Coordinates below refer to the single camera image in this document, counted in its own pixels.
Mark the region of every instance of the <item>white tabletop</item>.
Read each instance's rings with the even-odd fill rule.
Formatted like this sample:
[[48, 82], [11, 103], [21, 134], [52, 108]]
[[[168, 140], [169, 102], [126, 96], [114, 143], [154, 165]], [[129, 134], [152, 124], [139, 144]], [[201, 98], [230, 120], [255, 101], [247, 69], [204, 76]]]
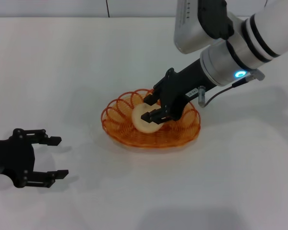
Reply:
[[176, 50], [173, 28], [0, 18], [0, 139], [44, 128], [62, 143], [37, 146], [35, 170], [70, 171], [50, 189], [0, 175], [0, 230], [288, 230], [288, 53], [263, 82], [200, 109], [199, 138], [182, 150], [126, 150], [102, 130], [110, 100], [199, 58]]

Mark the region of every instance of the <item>wire basket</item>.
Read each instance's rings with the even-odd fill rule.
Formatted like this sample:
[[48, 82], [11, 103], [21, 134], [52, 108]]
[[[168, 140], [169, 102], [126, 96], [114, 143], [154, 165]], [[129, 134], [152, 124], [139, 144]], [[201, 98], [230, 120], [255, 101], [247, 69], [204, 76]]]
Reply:
[[101, 114], [104, 131], [123, 145], [144, 149], [180, 147], [196, 139], [201, 129], [201, 117], [191, 103], [186, 105], [179, 121], [166, 122], [155, 133], [142, 133], [134, 127], [132, 110], [151, 92], [139, 89], [111, 101]]

